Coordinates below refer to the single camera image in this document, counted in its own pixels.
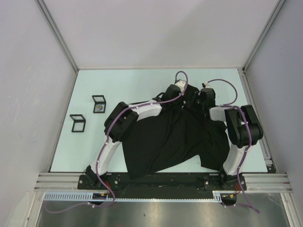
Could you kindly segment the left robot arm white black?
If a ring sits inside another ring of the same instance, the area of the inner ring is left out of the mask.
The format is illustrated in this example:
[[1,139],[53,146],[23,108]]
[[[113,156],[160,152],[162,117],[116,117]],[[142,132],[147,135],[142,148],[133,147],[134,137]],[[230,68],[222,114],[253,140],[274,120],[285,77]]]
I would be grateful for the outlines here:
[[170,85],[160,99],[154,98],[139,104],[127,105],[125,102],[117,104],[104,123],[104,144],[95,160],[85,170],[90,186],[99,189],[104,185],[103,175],[108,171],[113,154],[131,135],[137,121],[158,116],[164,106],[178,101],[185,94],[187,86],[187,82],[179,80]]

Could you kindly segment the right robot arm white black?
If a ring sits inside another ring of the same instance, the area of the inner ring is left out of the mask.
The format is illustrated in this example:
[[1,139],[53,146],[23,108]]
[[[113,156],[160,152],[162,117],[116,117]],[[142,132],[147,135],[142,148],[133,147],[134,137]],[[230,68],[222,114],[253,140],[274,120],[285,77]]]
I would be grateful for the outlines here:
[[206,119],[224,122],[231,142],[227,159],[217,174],[202,177],[206,191],[246,190],[243,164],[252,146],[263,138],[263,128],[251,105],[241,107],[232,104],[216,105],[215,91],[203,88],[194,95],[194,104],[205,114]]

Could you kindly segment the white round brooch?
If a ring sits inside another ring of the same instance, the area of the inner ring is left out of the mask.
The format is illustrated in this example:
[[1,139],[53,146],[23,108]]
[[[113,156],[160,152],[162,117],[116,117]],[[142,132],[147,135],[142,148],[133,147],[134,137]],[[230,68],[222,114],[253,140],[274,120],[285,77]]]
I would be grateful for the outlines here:
[[101,106],[101,105],[95,106],[95,110],[96,110],[97,112],[102,111],[102,109],[103,109],[103,106]]

